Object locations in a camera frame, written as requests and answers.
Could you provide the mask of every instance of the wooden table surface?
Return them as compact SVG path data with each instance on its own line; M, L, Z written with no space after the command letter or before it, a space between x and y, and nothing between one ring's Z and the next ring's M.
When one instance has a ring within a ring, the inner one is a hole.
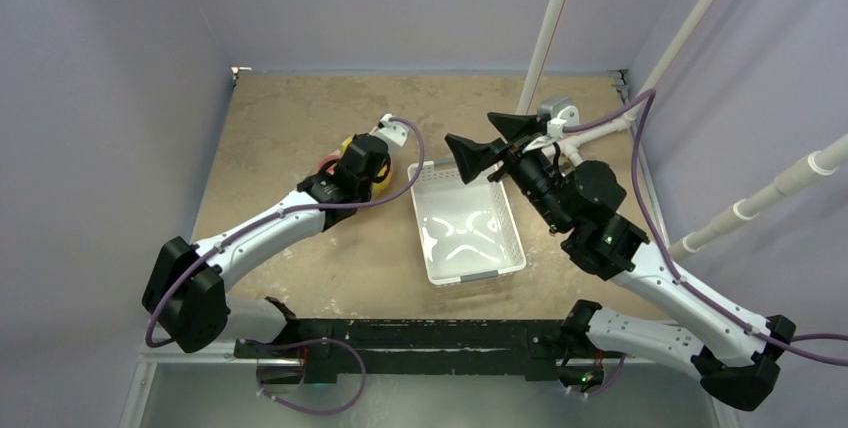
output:
M490 141L497 133L486 113L513 113L522 83L520 76L243 76L233 93L194 238L218 234L278 202L342 140L368 131L384 113L420 127L428 160L450 155L446 133ZM573 98L583 122L621 105L606 77L543 78L535 103L558 94ZM581 153L609 163L630 193L631 148L630 136L617 133L586 145ZM416 160L410 141L394 159L403 169L396 171L387 192L404 184L406 167ZM561 251L563 237L548 235L512 181L504 184L527 255L527 267L514 275L430 284L407 193L360 210L277 254L230 294L274 296L301 317L559 319L583 298L628 315L666 318L647 301L580 271ZM620 212L645 228L631 195Z

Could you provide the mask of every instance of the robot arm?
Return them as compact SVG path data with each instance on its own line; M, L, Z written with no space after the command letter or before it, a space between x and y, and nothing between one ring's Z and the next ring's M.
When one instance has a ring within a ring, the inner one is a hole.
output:
M771 392L782 350L746 333L669 273L656 244L617 213L625 190L610 167L587 161L567 174L554 166L535 140L547 133L545 116L489 113L505 140L480 144L447 135L463 182L500 163L489 175L509 175L545 220L551 234L568 234L561 243L586 273L610 280L651 301L681 326L625 317L581 300L564 325L565 345L573 356L598 350L622 351L677 368L700 380L714 397L753 410ZM684 269L685 280L712 302L734 313L754 330L789 343L795 325L783 316L765 318L728 300Z
M406 125L385 115L370 133L353 137L332 172L321 170L308 176L262 213L192 245L181 237L168 241L144 291L143 306L153 314L178 278L200 263L165 300L158 319L180 348L192 353L219 337L273 340L293 314L273 300L241 301L226 297L226 292L275 254L353 216L356 208L303 208L291 214L285 210L369 201L372 183L388 176L390 156L403 147L407 136Z

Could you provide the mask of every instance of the white wall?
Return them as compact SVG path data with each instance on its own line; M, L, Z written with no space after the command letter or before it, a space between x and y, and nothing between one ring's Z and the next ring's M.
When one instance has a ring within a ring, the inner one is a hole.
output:
M667 0L569 0L548 67L629 66ZM234 65L525 71L548 0L199 0Z
M115 426L229 98L191 0L0 0L0 426Z
M647 77L695 0L672 0L632 66ZM672 239L848 132L848 0L717 0L659 83L645 148ZM798 333L848 333L848 168L705 247L685 266ZM804 348L848 357L838 344ZM842 426L848 370L784 355L752 427Z

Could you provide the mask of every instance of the yellow object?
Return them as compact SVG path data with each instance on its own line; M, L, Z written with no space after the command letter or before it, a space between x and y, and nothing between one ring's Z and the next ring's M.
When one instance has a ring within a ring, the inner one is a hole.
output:
M347 145L349 145L351 141L353 141L352 136L348 137L345 141L342 142L342 150L341 150L342 154L344 154L345 150L347 150ZM383 181L381 181L379 183L374 183L371 186L371 198L372 199L376 199L380 195L380 193L382 193L383 190L385 190L386 187L389 186L389 183L391 183L391 181L392 181L392 171L393 170L391 169L391 166L389 166L389 165L384 166L383 169L380 170L379 176L383 176L385 174L386 179L384 179Z

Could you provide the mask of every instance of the white pipe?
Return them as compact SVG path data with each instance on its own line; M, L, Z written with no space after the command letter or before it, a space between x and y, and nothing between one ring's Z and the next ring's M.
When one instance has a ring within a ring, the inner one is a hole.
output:
M677 30L677 34L672 38L671 43L668 44L662 56L660 57L657 64L654 65L653 70L648 75L648 79L645 80L645 83L642 85L642 88L639 89L639 93L644 92L650 88L654 88L660 78L663 77L668 67L671 65L671 62L677 57L678 53L680 53L680 49L683 48L683 45L686 43L686 40L692 35L692 32L695 31L695 27L698 26L698 23L704 18L709 7L713 4L715 0L698 0L695 3L695 6L692 7L692 11L689 12L689 16L686 17L686 20L683 21L683 24L680 25L680 29ZM630 110L628 113L625 113L622 117L625 120L625 124L622 126L621 124L616 125L615 130L611 130L610 128L606 128L607 125L602 125L597 128L587 130L581 133L579 136L582 138L580 140L574 140L574 136L566 137L562 141L559 142L560 147L562 148L563 153L566 151L576 152L576 150L580 147L580 145L585 144L594 139L600 138L602 136L606 136L610 133L614 133L616 131L623 131L630 127L634 120L636 120L637 112L639 110Z
M536 93L542 70L545 69L548 51L554 41L554 33L564 8L565 0L548 0L548 9L542 20L542 29L539 30L539 38L536 39L536 49L533 51L533 58L530 59L530 68L527 70L527 77L524 78L524 88L521 90L521 98L515 111L519 115L526 115L530 111L530 103Z
M836 172L848 162L848 135L822 151L815 151L774 178L768 186L728 207L698 231L689 233L669 248L675 261L697 253L707 243L753 220L763 210L787 196L794 195Z

